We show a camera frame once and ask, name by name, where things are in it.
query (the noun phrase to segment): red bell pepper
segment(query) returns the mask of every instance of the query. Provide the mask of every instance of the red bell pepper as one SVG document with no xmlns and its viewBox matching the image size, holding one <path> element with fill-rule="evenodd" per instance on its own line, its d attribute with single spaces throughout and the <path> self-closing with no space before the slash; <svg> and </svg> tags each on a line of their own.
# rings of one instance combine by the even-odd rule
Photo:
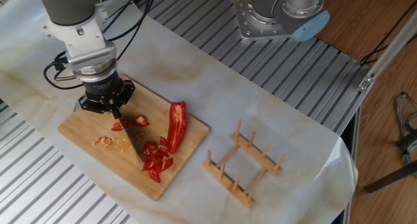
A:
<svg viewBox="0 0 417 224">
<path fill-rule="evenodd" d="M 140 127 L 146 127 L 149 125 L 149 122 L 145 119 L 145 117 L 143 116 L 138 116 L 138 118 L 135 119 L 134 124 L 136 126 L 140 126 Z"/>
<path fill-rule="evenodd" d="M 153 181 L 155 181 L 155 182 L 157 182 L 157 183 L 160 183 L 160 180 L 159 180 L 159 175 L 158 175 L 158 173 L 155 171 L 155 169 L 154 169 L 154 168 L 150 168 L 150 169 L 149 169 L 149 171 L 148 171 L 148 173 L 149 173 L 149 177 L 150 177 Z"/>
<path fill-rule="evenodd" d="M 150 168 L 153 168 L 162 163 L 163 156 L 152 156 L 145 160 L 143 163 L 142 171 L 147 171 Z"/>
<path fill-rule="evenodd" d="M 174 159 L 173 158 L 169 158 L 168 160 L 162 162 L 162 164 L 157 165 L 155 167 L 155 171 L 157 173 L 161 173 L 162 171 L 170 168 L 173 163 L 174 163 Z"/>
<path fill-rule="evenodd" d="M 173 102 L 169 110 L 169 128 L 168 128 L 168 151 L 174 154 L 180 147 L 184 139 L 187 128 L 187 105 L 184 101 L 181 103 Z"/>
<path fill-rule="evenodd" d="M 162 136 L 160 137 L 160 140 L 159 140 L 159 153 L 165 157 L 169 157 L 168 148 L 167 148 L 167 140 Z"/>
<path fill-rule="evenodd" d="M 111 130 L 113 131 L 119 131 L 123 130 L 124 127 L 127 127 L 129 125 L 129 120 L 119 120 L 117 119 Z"/>
<path fill-rule="evenodd" d="M 145 143 L 145 146 L 143 147 L 142 150 L 142 157 L 143 158 L 148 158 L 150 156 L 155 156 L 159 154 L 158 149 L 156 148 L 156 144 L 154 143 Z"/>
</svg>

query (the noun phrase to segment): cutting board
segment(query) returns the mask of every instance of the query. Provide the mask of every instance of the cutting board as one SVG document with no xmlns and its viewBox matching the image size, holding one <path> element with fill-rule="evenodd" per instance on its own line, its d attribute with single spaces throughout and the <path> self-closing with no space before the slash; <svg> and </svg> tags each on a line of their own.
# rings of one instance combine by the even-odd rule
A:
<svg viewBox="0 0 417 224">
<path fill-rule="evenodd" d="M 141 143 L 147 141 L 159 143 L 160 136 L 167 138 L 171 103 L 145 87 L 135 82 L 134 84 L 136 89 L 129 102 L 121 109 L 122 116 L 144 115 L 150 123 L 149 126 L 140 128 L 131 124 L 128 127 L 136 127 L 141 131 L 137 138 Z M 184 140 L 176 153 L 170 155 L 174 159 L 173 165 L 159 174 L 160 183 L 158 184 L 149 178 L 148 171 L 142 172 L 143 165 L 139 163 L 126 133 L 111 130 L 114 123 L 115 119 L 111 114 L 98 114 L 79 109 L 71 114 L 58 130 L 75 145 L 154 201 L 164 194 L 209 134 L 208 126 L 187 115 Z M 113 143 L 108 147 L 100 144 L 94 145 L 93 141 L 102 136 L 112 138 Z"/>
</svg>

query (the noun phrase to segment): wooden peg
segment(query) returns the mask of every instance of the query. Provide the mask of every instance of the wooden peg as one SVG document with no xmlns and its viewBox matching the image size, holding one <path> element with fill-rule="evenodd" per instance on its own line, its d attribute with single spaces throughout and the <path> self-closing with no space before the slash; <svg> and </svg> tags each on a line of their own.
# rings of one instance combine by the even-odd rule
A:
<svg viewBox="0 0 417 224">
<path fill-rule="evenodd" d="M 232 191 L 236 191 L 237 186 L 239 186 L 239 182 L 240 182 L 240 177 L 238 177 L 235 183 L 233 184 Z"/>
<path fill-rule="evenodd" d="M 274 170 L 278 170 L 280 168 L 282 162 L 284 162 L 284 160 L 285 160 L 285 155 L 282 155 L 280 160 L 275 164 Z"/>
<path fill-rule="evenodd" d="M 249 191 L 251 191 L 253 189 L 253 187 L 256 185 L 256 183 L 258 183 L 260 181 L 260 179 L 262 178 L 262 176 L 268 171 L 268 169 L 263 168 L 262 172 L 255 178 L 255 180 L 248 186 L 248 188 L 246 188 L 245 191 L 243 191 L 243 193 L 248 194 Z"/>
<path fill-rule="evenodd" d="M 265 149 L 264 149 L 264 151 L 262 152 L 262 158 L 265 158 L 265 156 L 266 156 L 266 154 L 268 153 L 268 151 L 269 151 L 269 148 L 271 147 L 271 144 L 269 143 L 266 147 L 265 147 Z"/>
<path fill-rule="evenodd" d="M 255 191 L 253 191 L 252 193 L 249 194 L 249 201 L 252 200 L 253 196 L 255 195 Z"/>
<path fill-rule="evenodd" d="M 222 166 L 220 167 L 220 178 L 223 178 L 224 175 L 224 167 L 226 166 L 226 164 L 222 164 Z"/>
<path fill-rule="evenodd" d="M 239 122 L 237 123 L 237 129 L 235 132 L 235 137 L 238 137 L 240 134 L 240 125 L 242 125 L 242 120 L 239 120 Z"/>
<path fill-rule="evenodd" d="M 217 168 L 219 168 L 222 164 L 226 163 L 226 161 L 233 155 L 233 153 L 236 152 L 236 150 L 239 148 L 239 144 L 235 144 L 235 146 L 230 150 L 226 156 L 222 158 L 222 160 L 216 165 Z"/>
<path fill-rule="evenodd" d="M 252 147 L 253 140 L 255 139 L 255 136 L 256 136 L 256 132 L 252 132 L 252 135 L 250 136 L 250 140 L 249 140 L 249 143 L 248 143 L 248 147 Z"/>
<path fill-rule="evenodd" d="M 207 166 L 209 166 L 211 164 L 211 150 L 207 151 L 207 161 L 206 161 Z"/>
</svg>

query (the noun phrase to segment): cable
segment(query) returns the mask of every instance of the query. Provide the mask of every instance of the cable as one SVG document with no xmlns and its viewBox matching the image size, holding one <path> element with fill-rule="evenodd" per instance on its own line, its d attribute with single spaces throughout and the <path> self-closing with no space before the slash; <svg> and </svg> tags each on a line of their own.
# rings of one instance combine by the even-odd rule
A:
<svg viewBox="0 0 417 224">
<path fill-rule="evenodd" d="M 403 107 L 403 100 L 405 98 L 410 99 L 414 104 L 417 104 L 416 100 L 414 100 L 413 98 L 411 98 L 408 94 L 405 94 L 404 92 L 401 93 L 401 95 L 398 97 L 397 102 L 396 102 L 396 110 L 397 110 L 397 118 L 399 121 L 399 125 L 400 125 L 400 130 L 401 130 L 401 137 L 405 137 L 407 134 L 407 126 L 404 123 L 403 120 L 403 116 L 401 114 L 401 109 Z M 412 143 L 410 143 L 406 148 L 404 148 L 404 153 L 403 153 L 403 161 L 405 162 L 406 165 L 408 165 L 409 163 L 413 162 L 414 160 L 411 158 L 411 151 L 414 150 L 417 147 L 417 141 L 414 141 Z"/>
<path fill-rule="evenodd" d="M 61 74 L 62 72 L 64 72 L 64 70 L 60 70 L 60 71 L 58 71 L 58 72 L 54 75 L 53 79 L 54 79 L 54 80 L 56 80 L 56 81 L 70 81 L 70 80 L 76 79 L 76 77 L 75 77 L 74 75 L 71 75 L 71 76 L 65 76 L 65 77 L 59 77 L 59 74 Z"/>
<path fill-rule="evenodd" d="M 52 66 L 63 64 L 64 60 L 66 60 L 66 58 L 65 58 L 65 59 L 61 59 L 60 61 L 53 61 L 52 63 L 48 64 L 48 65 L 45 67 L 45 69 L 44 69 L 44 78 L 45 78 L 45 80 L 46 80 L 49 84 L 51 84 L 51 86 L 55 87 L 56 89 L 60 89 L 60 90 L 71 90 L 71 89 L 75 89 L 75 88 L 78 88 L 78 87 L 82 87 L 82 86 L 83 86 L 83 84 L 76 85 L 76 86 L 73 86 L 73 87 L 60 87 L 60 86 L 58 86 L 58 85 L 54 84 L 54 83 L 53 83 L 53 82 L 49 79 L 49 77 L 48 77 L 48 70 L 49 70 Z"/>
<path fill-rule="evenodd" d="M 121 6 L 121 7 L 119 7 L 119 9 L 117 9 L 115 12 L 113 12 L 110 16 L 109 16 L 109 18 L 112 18 L 114 15 L 116 15 L 116 13 L 118 13 L 120 10 L 122 10 L 122 8 L 123 7 L 125 7 L 126 5 L 123 5 L 123 6 Z"/>
<path fill-rule="evenodd" d="M 128 35 L 130 32 L 132 32 L 134 29 L 136 29 L 136 27 L 138 27 L 138 26 L 140 27 L 141 24 L 142 24 L 142 21 L 145 19 L 146 14 L 148 14 L 149 10 L 151 9 L 151 6 L 152 6 L 153 1 L 154 0 L 148 0 L 147 1 L 147 5 L 146 5 L 146 7 L 145 7 L 145 9 L 143 11 L 142 17 L 139 19 L 139 21 L 136 24 L 134 24 L 131 28 L 129 28 L 127 31 L 125 31 L 121 35 L 116 36 L 114 38 L 110 38 L 109 41 L 118 40 L 118 39 L 120 39 L 120 38 Z"/>
<path fill-rule="evenodd" d="M 106 28 L 103 29 L 103 33 L 105 33 L 113 23 L 119 18 L 119 16 L 128 8 L 129 4 L 132 2 L 132 0 L 129 0 L 125 5 L 123 5 L 120 9 L 120 11 L 117 13 L 117 15 L 112 19 L 112 21 L 106 26 Z"/>
<path fill-rule="evenodd" d="M 415 34 L 412 38 L 410 38 L 410 40 L 404 45 L 404 46 L 407 46 L 407 45 L 409 45 L 414 39 L 416 39 L 417 38 L 417 34 Z M 384 46 L 384 47 L 382 47 L 382 48 L 379 48 L 378 50 L 376 50 L 375 51 L 375 53 L 378 53 L 378 52 L 380 52 L 380 51 L 383 51 L 383 50 L 385 50 L 386 48 L 387 48 L 388 46 Z M 373 60 L 370 60 L 370 61 L 366 61 L 366 62 L 364 62 L 364 63 L 362 63 L 362 65 L 365 65 L 365 64 L 371 64 L 371 63 L 374 63 L 374 62 L 377 62 L 378 61 L 378 59 L 373 59 Z"/>
<path fill-rule="evenodd" d="M 145 19 L 146 15 L 148 14 L 149 10 L 151 9 L 151 6 L 152 6 L 153 2 L 154 2 L 154 0 L 148 0 L 147 1 L 147 4 L 146 4 L 146 7 L 145 7 L 145 10 L 143 11 L 142 17 L 136 23 L 137 27 L 136 27 L 135 33 L 132 35 L 131 39 L 126 44 L 126 46 L 123 48 L 122 52 L 117 57 L 117 60 L 119 60 L 123 56 L 124 52 L 128 49 L 129 45 L 132 43 L 133 39 L 137 35 L 137 32 L 139 31 L 139 28 L 141 27 L 143 20 Z"/>
<path fill-rule="evenodd" d="M 364 58 L 362 58 L 362 60 L 360 60 L 361 65 L 365 65 L 365 63 L 369 60 L 369 58 L 371 58 L 372 55 L 383 51 L 384 49 L 386 49 L 388 46 L 385 46 L 384 48 L 381 48 L 379 51 L 377 51 L 379 49 L 380 46 L 382 46 L 384 44 L 384 42 L 388 39 L 388 37 L 392 34 L 392 32 L 397 28 L 397 26 L 401 23 L 402 20 L 404 20 L 405 16 L 412 10 L 412 8 L 414 8 L 417 5 L 417 0 L 415 0 L 413 2 L 413 4 L 411 4 L 411 6 L 404 12 L 404 14 L 397 20 L 397 22 L 395 23 L 395 25 L 391 28 L 391 30 L 388 32 L 388 34 L 385 35 L 385 37 L 379 42 L 378 46 L 375 47 L 375 49 L 367 54 Z"/>
</svg>

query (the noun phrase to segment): black cable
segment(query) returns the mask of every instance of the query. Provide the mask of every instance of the black cable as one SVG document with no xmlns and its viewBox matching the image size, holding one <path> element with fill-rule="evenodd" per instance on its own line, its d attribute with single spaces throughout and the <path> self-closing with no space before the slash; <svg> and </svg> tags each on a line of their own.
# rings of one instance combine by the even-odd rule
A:
<svg viewBox="0 0 417 224">
<path fill-rule="evenodd" d="M 127 31 L 125 31 L 121 35 L 116 36 L 114 38 L 110 38 L 109 41 L 118 40 L 118 39 L 128 35 L 130 32 L 132 32 L 134 29 L 136 29 L 137 26 L 140 26 L 142 24 L 142 21 L 145 19 L 146 14 L 148 14 L 149 10 L 151 9 L 152 3 L 153 3 L 153 0 L 148 0 L 147 1 L 147 5 L 146 5 L 146 7 L 143 11 L 142 17 L 139 19 L 139 21 L 136 24 L 134 24 L 131 28 L 129 28 Z"/>
<path fill-rule="evenodd" d="M 123 5 L 123 6 L 121 6 L 121 7 L 119 7 L 119 9 L 117 9 L 115 12 L 113 12 L 110 16 L 109 16 L 109 18 L 112 18 L 114 15 L 116 15 L 116 13 L 118 13 L 120 10 L 122 10 L 122 8 L 124 8 L 124 7 L 126 7 L 126 5 Z"/>
<path fill-rule="evenodd" d="M 106 26 L 106 28 L 103 29 L 103 33 L 105 33 L 113 23 L 119 18 L 119 16 L 128 8 L 129 4 L 132 2 L 132 0 L 129 0 L 125 5 L 123 5 L 120 9 L 120 11 L 117 13 L 117 15 L 112 19 L 112 21 Z"/>
<path fill-rule="evenodd" d="M 375 49 L 371 52 L 371 53 L 369 53 L 369 54 L 367 54 L 364 58 L 362 58 L 362 60 L 360 61 L 361 62 L 361 65 L 364 65 L 368 60 L 369 60 L 369 58 L 371 58 L 371 56 L 372 55 L 374 55 L 374 54 L 376 54 L 376 53 L 378 53 L 378 52 L 380 52 L 380 51 L 383 51 L 384 49 L 386 49 L 388 46 L 385 46 L 384 48 L 381 48 L 379 51 L 377 51 L 378 49 L 379 49 L 379 47 L 381 46 L 381 45 L 383 45 L 384 44 L 384 42 L 388 39 L 388 37 L 392 34 L 392 32 L 397 28 L 397 26 L 401 23 L 401 21 L 405 18 L 405 16 L 412 10 L 412 8 L 414 8 L 415 6 L 417 5 L 417 0 L 415 0 L 414 2 L 413 2 L 413 4 L 411 4 L 411 6 L 404 12 L 404 14 L 397 20 L 397 22 L 395 23 L 395 25 L 391 28 L 391 30 L 388 32 L 388 34 L 386 34 L 385 35 L 385 37 L 379 42 L 379 44 L 378 44 L 378 46 L 377 47 L 375 47 Z"/>
<path fill-rule="evenodd" d="M 132 43 L 133 39 L 137 35 L 137 32 L 139 31 L 139 28 L 141 27 L 143 20 L 145 19 L 146 15 L 148 14 L 149 10 L 151 9 L 151 6 L 152 6 L 153 2 L 154 2 L 154 0 L 148 0 L 147 1 L 147 4 L 146 4 L 146 7 L 145 7 L 145 10 L 143 11 L 142 17 L 137 22 L 137 27 L 136 27 L 135 33 L 132 35 L 131 39 L 126 44 L 126 46 L 123 48 L 122 52 L 117 57 L 117 60 L 119 60 L 123 56 L 124 52 L 128 49 L 129 45 Z"/>
<path fill-rule="evenodd" d="M 60 86 L 58 86 L 58 85 L 54 84 L 54 83 L 53 83 L 53 82 L 49 79 L 49 77 L 48 77 L 48 70 L 49 70 L 52 66 L 63 64 L 63 62 L 64 62 L 64 59 L 61 59 L 61 60 L 59 60 L 59 61 L 53 61 L 52 63 L 48 64 L 48 65 L 45 67 L 45 69 L 44 69 L 44 78 L 45 78 L 45 80 L 46 80 L 49 84 L 51 84 L 51 86 L 55 87 L 56 89 L 60 89 L 60 90 L 71 90 L 71 89 L 75 89 L 75 88 L 78 88 L 78 87 L 82 87 L 82 86 L 83 86 L 83 84 L 76 85 L 76 86 L 73 86 L 73 87 L 60 87 Z"/>
</svg>

